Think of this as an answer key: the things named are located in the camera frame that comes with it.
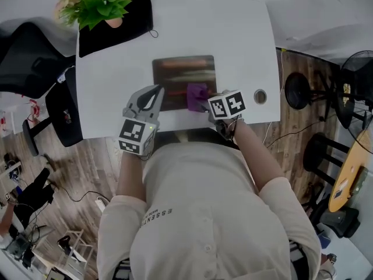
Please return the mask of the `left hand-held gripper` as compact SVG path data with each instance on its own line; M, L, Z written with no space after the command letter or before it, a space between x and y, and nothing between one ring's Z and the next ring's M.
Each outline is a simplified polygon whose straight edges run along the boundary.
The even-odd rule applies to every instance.
M135 92L123 109L124 123L118 136L119 148L137 156L152 153L152 144L159 129L158 116L164 97L160 85Z

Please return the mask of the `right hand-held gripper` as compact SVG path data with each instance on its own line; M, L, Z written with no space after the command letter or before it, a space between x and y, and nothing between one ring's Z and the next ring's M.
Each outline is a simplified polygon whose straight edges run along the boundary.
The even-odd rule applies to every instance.
M227 141L232 141L238 120L246 110L240 90L227 91L207 100L209 106L200 104L201 113L209 113L216 131Z

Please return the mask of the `purple knitted cloth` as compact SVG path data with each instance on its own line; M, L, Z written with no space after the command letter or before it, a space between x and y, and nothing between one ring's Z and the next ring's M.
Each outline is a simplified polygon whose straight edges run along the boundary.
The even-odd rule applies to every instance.
M186 89L187 109L200 112L200 104L207 104L209 91L205 83L189 83Z

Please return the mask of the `person's left forearm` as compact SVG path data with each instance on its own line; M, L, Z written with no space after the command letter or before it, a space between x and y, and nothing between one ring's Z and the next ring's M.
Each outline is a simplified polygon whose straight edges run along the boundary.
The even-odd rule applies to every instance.
M116 195L130 196L146 202L143 161L138 156L127 152L122 154Z

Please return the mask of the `person's right forearm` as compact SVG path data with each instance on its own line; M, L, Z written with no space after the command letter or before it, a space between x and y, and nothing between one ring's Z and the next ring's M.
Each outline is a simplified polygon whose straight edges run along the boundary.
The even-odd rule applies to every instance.
M259 191L268 182L284 177L277 160L243 120L236 122L234 138Z

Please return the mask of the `black cloth mat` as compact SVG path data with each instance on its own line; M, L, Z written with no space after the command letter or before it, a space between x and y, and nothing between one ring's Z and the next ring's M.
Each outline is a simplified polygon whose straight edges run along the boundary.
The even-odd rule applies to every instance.
M151 0L132 0L125 7L122 24L113 28L105 21L92 30L84 27L79 32L79 56L83 58L94 52L131 41L153 30L153 9Z

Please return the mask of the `person's black trousers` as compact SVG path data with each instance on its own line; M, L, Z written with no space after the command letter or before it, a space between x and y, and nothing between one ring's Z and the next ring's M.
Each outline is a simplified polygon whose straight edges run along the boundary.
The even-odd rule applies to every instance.
M225 140L215 130L211 128L201 128L182 131L158 132L154 139L154 151L165 145L181 142L206 142L239 150L239 147L235 143Z

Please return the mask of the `small white blue object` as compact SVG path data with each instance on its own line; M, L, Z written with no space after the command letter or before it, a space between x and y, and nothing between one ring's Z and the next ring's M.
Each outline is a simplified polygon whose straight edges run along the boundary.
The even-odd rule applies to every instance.
M70 66L70 67L67 67L61 74L60 76L57 78L57 82L58 83L63 83L64 81L66 81L66 74L68 71L70 71L71 69L75 68L74 65Z

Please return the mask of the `large black standing fan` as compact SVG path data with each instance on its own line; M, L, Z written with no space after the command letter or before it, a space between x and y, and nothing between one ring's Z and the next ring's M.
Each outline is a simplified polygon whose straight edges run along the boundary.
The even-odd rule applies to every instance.
M357 140L361 131L370 133L373 155L373 51L359 51L350 56L338 70L343 93L338 98L338 115L343 128ZM298 72L291 73L285 81L285 97L288 105L301 110L309 105L310 85Z

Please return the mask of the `person's cream shirt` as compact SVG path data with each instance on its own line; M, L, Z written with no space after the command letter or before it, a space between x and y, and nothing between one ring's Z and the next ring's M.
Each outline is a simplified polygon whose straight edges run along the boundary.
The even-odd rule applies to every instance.
M289 181L257 190L239 151L166 145L143 185L101 216L99 280L316 280L320 242Z

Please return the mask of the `pile of white red packages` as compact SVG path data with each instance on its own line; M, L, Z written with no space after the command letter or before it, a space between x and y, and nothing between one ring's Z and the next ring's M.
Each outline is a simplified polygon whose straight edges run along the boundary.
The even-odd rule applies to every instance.
M13 105L0 102L0 137L21 133L24 121L33 127L47 116L43 99L26 99Z

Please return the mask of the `black mesh office chair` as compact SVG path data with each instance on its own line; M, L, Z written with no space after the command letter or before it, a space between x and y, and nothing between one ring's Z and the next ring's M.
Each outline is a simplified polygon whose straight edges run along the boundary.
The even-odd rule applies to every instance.
M48 125L65 147L82 141L78 112L75 68L58 83L60 74L72 65L75 55L63 56L32 22L21 24L9 37L0 40L0 92L24 95L33 100L45 97L48 117L30 127L24 121L23 135L33 156L39 154L35 137ZM68 109L72 122L66 124Z

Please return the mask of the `round yellow wooden table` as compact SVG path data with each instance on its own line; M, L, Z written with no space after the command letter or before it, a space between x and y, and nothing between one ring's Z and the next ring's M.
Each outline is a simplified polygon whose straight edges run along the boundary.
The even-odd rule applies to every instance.
M370 133L365 130L361 131L358 135L357 140L353 143L349 149L346 160L344 161L342 168L339 171L338 178L333 185L332 192L329 198L328 209L331 212L336 212L341 209L346 202L351 198L350 188L354 182L357 172L360 166L367 167L368 158L370 156L370 150L372 147L372 140L370 139ZM344 180L348 179L349 183L344 188L343 193L339 198L334 199L334 194L337 191L339 184Z

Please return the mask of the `black floor bag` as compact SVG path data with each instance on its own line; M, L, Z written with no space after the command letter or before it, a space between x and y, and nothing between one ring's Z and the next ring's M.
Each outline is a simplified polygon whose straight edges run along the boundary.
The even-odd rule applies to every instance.
M320 218L320 223L326 225L334 231L338 238L351 238L360 226L358 220L359 210L342 207L336 212L326 210Z

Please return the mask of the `black stool with thick frame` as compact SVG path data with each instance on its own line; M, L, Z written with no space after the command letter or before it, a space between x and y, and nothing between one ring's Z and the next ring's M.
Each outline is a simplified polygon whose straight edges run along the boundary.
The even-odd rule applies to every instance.
M329 163L332 163L341 168L343 162L328 154L328 148L337 149L345 154L348 154L350 149L348 146L327 138L321 132L316 133L312 136L312 138L306 145L303 155L303 167L306 171L317 175L322 180L333 186L336 180L320 170L319 166L324 160L326 160Z

